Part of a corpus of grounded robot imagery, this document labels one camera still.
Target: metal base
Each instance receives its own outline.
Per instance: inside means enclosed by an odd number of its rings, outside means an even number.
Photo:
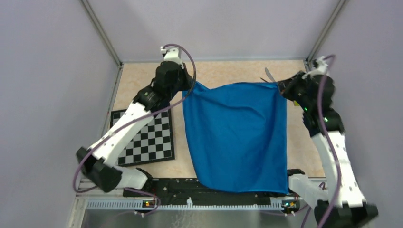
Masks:
[[[118,210],[87,210],[81,228],[300,228],[304,214],[270,216],[257,210],[170,210],[142,218]],[[316,227],[310,217],[307,228]]]
[[[325,178],[310,178],[311,181],[317,183],[318,185],[322,182],[326,182]],[[82,179],[79,185],[79,189],[86,189],[89,187],[92,187],[94,184],[89,180],[89,179]],[[84,228],[85,226],[82,226],[82,223],[84,221],[84,216],[85,214],[89,213],[91,211],[92,213],[95,213],[94,211],[99,211],[99,213],[106,213],[108,214],[108,217],[112,217],[114,214],[113,211],[122,211],[122,210],[150,210],[150,208],[145,208],[143,206],[143,201],[144,200],[152,200],[151,197],[135,197],[135,198],[125,198],[122,196],[123,194],[123,189],[115,189],[112,190],[109,193],[104,193],[100,189],[94,189],[90,192],[86,193],[81,193],[76,195],[76,199],[74,202],[73,210],[71,213],[71,217],[69,220],[69,228]],[[270,204],[269,205],[230,205],[230,206],[212,206],[212,205],[194,205],[192,202],[192,199],[189,199],[186,204],[184,205],[163,205],[158,208],[157,212],[153,215],[150,215],[147,219],[153,218],[155,216],[158,217],[171,217],[173,214],[174,216],[177,217],[177,220],[182,220],[183,222],[186,222],[189,220],[191,222],[191,217],[184,216],[185,214],[197,214],[199,215],[204,215],[205,213],[212,215],[213,218],[217,217],[220,213],[226,214],[229,217],[234,217],[237,218],[238,216],[236,215],[242,215],[243,217],[246,216],[247,214],[250,214],[251,216],[257,216],[255,219],[257,219],[257,222],[259,222],[258,217],[260,216],[261,210],[265,211],[274,211],[274,210],[283,210],[284,208],[282,207],[284,201],[290,201],[293,200],[293,196],[287,195],[283,197],[272,197],[270,198]],[[139,216],[136,216],[134,219],[142,219]]]

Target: blue cloth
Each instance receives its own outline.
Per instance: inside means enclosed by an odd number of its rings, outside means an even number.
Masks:
[[[183,114],[201,184],[229,192],[288,193],[287,103],[276,83],[208,89],[196,82]]]

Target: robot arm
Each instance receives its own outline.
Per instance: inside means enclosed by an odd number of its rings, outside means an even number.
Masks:
[[[81,147],[76,153],[78,162],[81,162],[92,148],[110,136],[109,140],[85,161],[81,169],[82,173],[104,192],[119,187],[147,187],[151,176],[145,171],[115,166],[122,150],[154,117],[150,116],[134,123],[131,121],[168,107],[178,91],[189,90],[191,87],[192,78],[181,60],[181,51],[178,48],[161,48],[161,54],[164,60],[157,67],[151,84],[138,92],[123,116],[101,139],[87,149]]]
[[[304,125],[308,129],[322,161],[327,179],[327,190],[319,188],[303,173],[290,175],[288,178],[289,189],[300,195],[314,209],[315,218],[319,222],[336,191],[337,170],[328,141],[322,134],[323,129],[317,109],[319,82],[327,72],[328,65],[324,57],[318,58],[314,65],[316,69],[310,72],[301,71],[290,79],[279,81],[278,87],[286,99],[297,101],[303,109]],[[328,78],[323,93],[322,112],[326,130],[339,159],[342,181],[334,208],[323,227],[360,227],[375,218],[378,211],[375,205],[367,204],[355,179],[345,148],[343,123],[340,115],[331,108],[334,91],[333,80]]]

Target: metal frame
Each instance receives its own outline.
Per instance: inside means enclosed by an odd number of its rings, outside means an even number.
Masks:
[[[91,198],[87,201],[86,209],[92,210],[152,210],[152,208],[143,208],[143,200],[153,200],[152,198],[147,199],[130,199],[130,198],[116,198],[116,199],[105,199],[101,198]],[[247,205],[247,206],[202,206],[193,205],[192,200],[189,198],[186,205],[161,205],[158,207],[159,211],[163,210],[284,210],[282,207],[283,200],[294,200],[293,197],[282,197],[282,198],[270,198],[270,205]]]
[[[116,51],[113,48],[112,43],[110,42],[108,36],[106,35],[106,32],[102,28],[101,23],[99,22],[96,14],[94,13],[88,0],[79,0],[79,1],[81,2],[84,10],[86,11],[91,23],[93,24],[94,28],[96,29],[100,39],[102,40],[104,46],[106,47],[108,53],[113,58],[114,62],[119,66],[119,72],[116,76],[113,93],[111,95],[111,99],[109,100],[109,108],[108,108],[108,112],[107,112],[107,117],[106,117],[103,129],[102,129],[102,134],[104,134],[108,130],[108,127],[109,127],[109,118],[110,118],[110,114],[111,114],[111,111],[112,111],[114,103],[115,103],[115,98],[116,98],[117,90],[119,87],[120,78],[122,76],[124,64],[119,59]],[[340,0],[338,2],[337,6],[335,7],[335,9],[333,10],[328,22],[326,23],[320,36],[316,40],[308,57],[306,59],[304,59],[304,66],[305,66],[306,71],[309,71],[311,69],[311,61],[315,58],[316,54],[320,50],[324,41],[326,40],[330,30],[332,29],[335,20],[339,17],[341,10],[346,6],[346,4],[348,2],[349,2],[349,0]],[[310,180],[312,180],[314,182],[318,182],[318,183],[326,182],[325,178],[310,178]],[[91,181],[86,178],[83,178],[79,185],[79,187],[81,189],[85,189],[85,188],[92,187],[92,186],[93,186],[93,184],[91,183]],[[99,202],[100,200],[102,201],[102,199],[104,199],[105,201],[113,201],[113,202],[133,201],[133,199],[124,198],[122,196],[122,192],[123,192],[122,189],[116,189],[109,193],[104,193],[99,189],[95,189],[95,190],[92,190],[87,193],[77,194],[76,199],[74,201],[73,208],[72,208],[72,212],[70,215],[70,220],[68,222],[68,227],[69,228],[80,228],[82,225],[82,222],[84,220],[85,211],[86,211],[88,205],[90,205],[90,206],[96,205],[96,204],[94,204],[94,202]],[[288,199],[287,199],[287,197],[283,197],[283,198],[274,198],[273,200],[276,201],[276,200],[288,200]],[[161,207],[161,210],[165,210],[165,209],[170,209],[170,207]],[[189,205],[188,206],[184,205],[184,207],[181,209],[187,210],[187,209],[192,209],[192,207],[189,207]]]
[[[123,67],[124,67],[124,64],[120,65],[119,71],[118,71],[117,76],[116,76],[116,80],[115,80],[114,88],[113,88],[113,91],[112,91],[111,99],[109,100],[108,112],[106,114],[106,119],[105,119],[104,127],[102,128],[101,135],[104,135],[109,129],[109,120],[111,118],[112,109],[113,109],[113,106],[115,104],[115,99],[116,99],[116,95],[117,95],[117,90],[119,88],[120,78],[122,77],[122,73],[123,73]]]
[[[99,22],[94,10],[92,9],[91,5],[89,4],[88,0],[79,0],[81,5],[83,6],[84,10],[86,11],[92,25],[94,26],[96,32],[99,35],[99,38],[102,40],[103,44],[105,45],[106,49],[108,50],[110,56],[113,58],[114,62],[121,67],[122,61],[120,61],[119,57],[115,49],[112,46],[111,41],[109,40],[108,36],[105,33],[105,30],[102,28],[101,23]]]
[[[325,27],[323,28],[322,32],[320,33],[319,37],[317,38],[311,52],[309,53],[308,57],[305,60],[309,70],[311,69],[312,60],[315,58],[316,54],[318,53],[318,51],[322,47],[324,41],[326,40],[327,36],[329,35],[331,29],[334,26],[336,19],[340,15],[341,10],[346,6],[346,4],[348,2],[349,2],[349,0],[339,0],[335,9],[333,10],[332,14],[330,15],[329,20],[327,21]]]

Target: checkered pattern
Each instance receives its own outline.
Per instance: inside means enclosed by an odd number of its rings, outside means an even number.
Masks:
[[[111,127],[126,110],[111,113]],[[175,159],[171,111],[160,113],[129,142],[120,153],[117,165],[133,166]]]

